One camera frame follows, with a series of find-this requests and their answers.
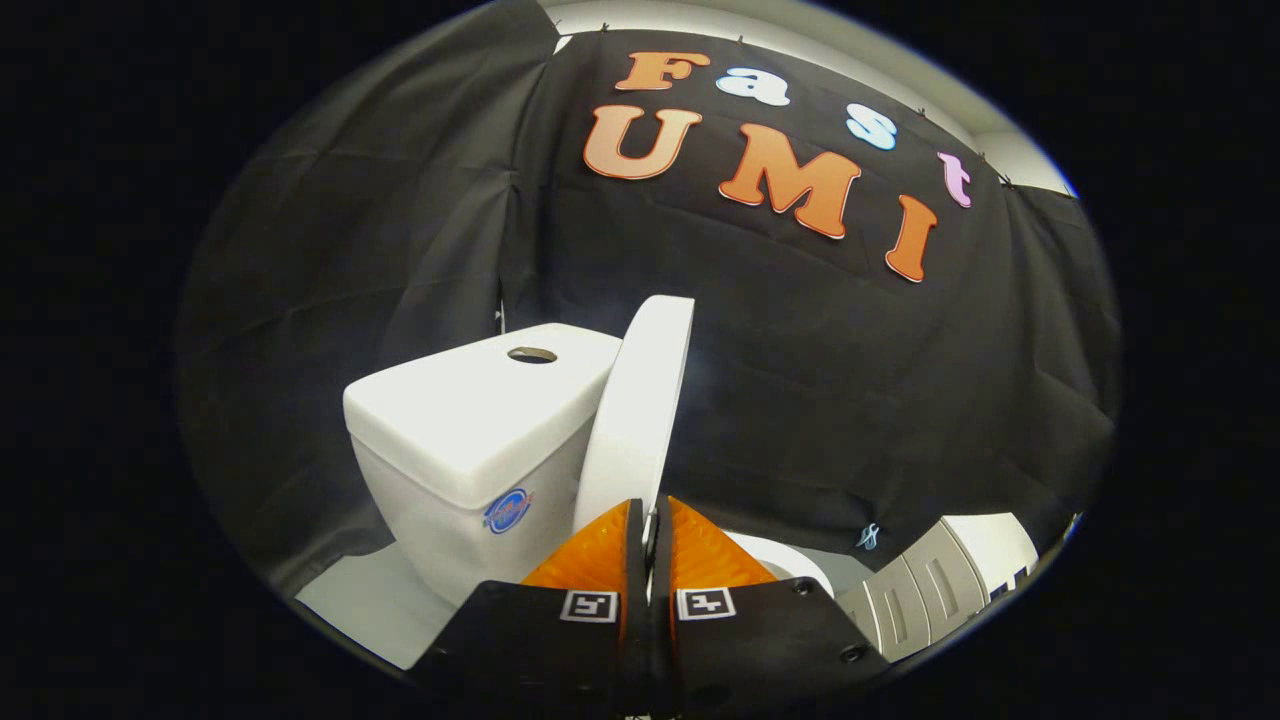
toilet flush hole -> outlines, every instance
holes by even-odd
[[[556,361],[556,354],[541,347],[516,347],[507,352],[507,357],[530,365],[545,365]]]

toilet tank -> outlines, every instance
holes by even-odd
[[[570,538],[620,345],[545,324],[347,387],[343,414],[365,483],[436,594],[461,606],[483,580],[520,582]]]

letter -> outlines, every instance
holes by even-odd
[[[730,68],[731,77],[722,77],[716,81],[716,87],[741,97],[755,97],[765,105],[782,108],[790,105],[787,97],[787,81],[764,70],[751,68]]]
[[[856,102],[845,110],[852,118],[845,122],[845,126],[849,128],[849,132],[854,133],[854,137],[865,140],[881,150],[893,149],[896,142],[893,136],[897,135],[897,126],[893,124],[893,120],[881,115],[867,105],[858,105]]]
[[[796,210],[796,222],[832,240],[845,237],[841,222],[849,186],[863,174],[852,160],[823,152],[804,168],[796,161],[791,142],[781,132],[756,124],[744,124],[746,150],[733,179],[722,182],[721,195],[745,205],[764,202],[760,178],[768,178],[774,213],[786,213],[805,193],[809,199]]]
[[[929,229],[938,224],[938,217],[910,195],[899,195],[897,201],[902,205],[902,228],[897,232],[897,245],[884,254],[884,261],[904,278],[923,282],[924,242]]]
[[[942,179],[947,183],[947,192],[951,193],[951,200],[955,200],[961,208],[972,205],[973,201],[964,193],[964,183],[969,182],[969,173],[964,172],[964,168],[960,167],[960,158],[938,152],[938,160],[942,160]]]
[[[602,176],[622,179],[652,178],[667,172],[680,154],[689,127],[703,122],[701,115],[689,110],[658,110],[654,115],[662,120],[662,129],[653,150],[644,158],[626,158],[622,155],[622,138],[631,120],[643,117],[644,110],[632,105],[602,105],[594,114],[595,127],[586,138],[582,160]]]
[[[694,65],[709,65],[712,59],[701,53],[632,53],[631,74],[614,85],[618,90],[668,90],[671,81],[685,79]]]

screw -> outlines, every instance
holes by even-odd
[[[865,646],[851,644],[845,650],[840,651],[840,661],[844,664],[858,662],[863,657],[863,652],[867,651]]]

orange letter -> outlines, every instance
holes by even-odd
[[[631,59],[635,60],[631,65],[631,74],[613,87],[618,90],[667,90],[671,87],[671,81],[663,76],[685,79],[689,73],[694,72],[694,65],[712,64],[712,59],[700,53],[632,53]]]
[[[703,117],[689,110],[658,110],[662,120],[658,140],[644,158],[623,158],[622,138],[631,120],[644,115],[644,110],[631,105],[602,105],[595,109],[595,127],[586,138],[582,160],[586,167],[611,178],[644,179],[660,176],[676,161],[680,143],[689,127],[703,122]]]
[[[721,183],[721,195],[746,205],[764,202],[760,177],[769,179],[774,213],[786,213],[804,193],[809,200],[796,210],[796,220],[833,240],[845,237],[841,219],[854,178],[863,174],[852,160],[823,152],[804,168],[796,163],[791,142],[781,132],[764,126],[745,124],[746,151],[733,179]]]
[[[918,283],[924,279],[924,241],[938,224],[938,217],[910,195],[899,195],[897,201],[902,204],[902,229],[897,232],[897,245],[884,254],[884,261],[895,273]]]

